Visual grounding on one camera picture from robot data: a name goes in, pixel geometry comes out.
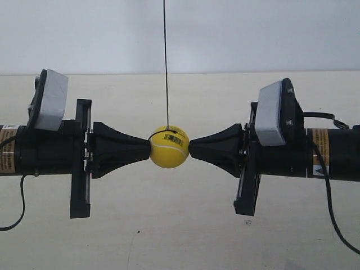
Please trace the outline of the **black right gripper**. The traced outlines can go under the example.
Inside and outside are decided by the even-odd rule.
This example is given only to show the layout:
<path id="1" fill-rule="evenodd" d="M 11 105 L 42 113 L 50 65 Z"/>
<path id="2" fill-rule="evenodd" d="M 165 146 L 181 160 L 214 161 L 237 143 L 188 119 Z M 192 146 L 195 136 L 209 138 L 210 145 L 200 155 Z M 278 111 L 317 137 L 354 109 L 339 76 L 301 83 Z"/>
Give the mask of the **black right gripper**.
<path id="1" fill-rule="evenodd" d="M 304 135 L 304 116 L 300 105 L 295 105 L 295 139 L 284 146 L 261 146 L 254 131 L 257 103 L 251 103 L 249 122 L 245 125 L 244 149 L 240 154 L 244 130 L 240 123 L 205 137 L 192 139 L 189 151 L 192 158 L 219 167 L 240 178 L 235 212 L 254 216 L 262 175 L 306 177 L 309 150 Z"/>

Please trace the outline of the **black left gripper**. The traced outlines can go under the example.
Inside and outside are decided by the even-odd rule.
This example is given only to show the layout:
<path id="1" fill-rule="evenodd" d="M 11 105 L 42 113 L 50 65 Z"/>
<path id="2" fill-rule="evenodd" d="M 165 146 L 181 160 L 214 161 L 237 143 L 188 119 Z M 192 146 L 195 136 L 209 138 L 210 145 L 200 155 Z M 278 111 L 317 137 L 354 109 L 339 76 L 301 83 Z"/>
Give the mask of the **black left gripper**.
<path id="1" fill-rule="evenodd" d="M 89 153 L 86 137 L 91 127 L 92 101 L 76 101 L 75 118 L 63 120 L 60 130 L 71 140 L 71 191 L 70 218 L 90 217 L 90 171 L 87 168 Z M 119 132 L 102 122 L 93 123 L 92 178 L 101 178 L 123 166 L 147 160 L 151 147 L 147 139 Z"/>

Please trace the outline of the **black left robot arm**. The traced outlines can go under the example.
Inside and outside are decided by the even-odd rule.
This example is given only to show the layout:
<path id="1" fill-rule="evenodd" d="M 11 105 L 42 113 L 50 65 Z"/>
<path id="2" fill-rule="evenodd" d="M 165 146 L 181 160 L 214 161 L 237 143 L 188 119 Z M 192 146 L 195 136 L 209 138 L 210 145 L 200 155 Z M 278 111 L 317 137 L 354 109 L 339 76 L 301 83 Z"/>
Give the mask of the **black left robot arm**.
<path id="1" fill-rule="evenodd" d="M 1 141 L 18 136 L 1 149 L 1 175 L 69 174 L 72 219 L 90 216 L 90 180 L 147 160 L 151 152 L 146 139 L 92 123 L 91 105 L 91 100 L 78 99 L 75 119 L 63 120 L 57 131 L 1 126 Z"/>

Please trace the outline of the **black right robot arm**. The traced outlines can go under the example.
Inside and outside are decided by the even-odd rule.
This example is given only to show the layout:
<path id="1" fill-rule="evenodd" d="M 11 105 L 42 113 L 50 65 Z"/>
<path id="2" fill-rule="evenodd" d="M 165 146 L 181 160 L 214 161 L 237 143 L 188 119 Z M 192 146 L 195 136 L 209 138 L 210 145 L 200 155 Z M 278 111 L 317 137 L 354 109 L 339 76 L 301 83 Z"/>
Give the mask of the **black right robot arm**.
<path id="1" fill-rule="evenodd" d="M 234 124 L 211 136 L 193 139 L 191 157 L 213 164 L 239 178 L 233 202 L 239 215 L 254 216 L 263 175 L 322 178 L 316 145 L 333 180 L 359 181 L 359 126 L 352 129 L 305 128 L 302 118 L 295 140 L 284 146 L 262 146 L 255 134 L 257 103 L 251 103 L 249 122 Z"/>

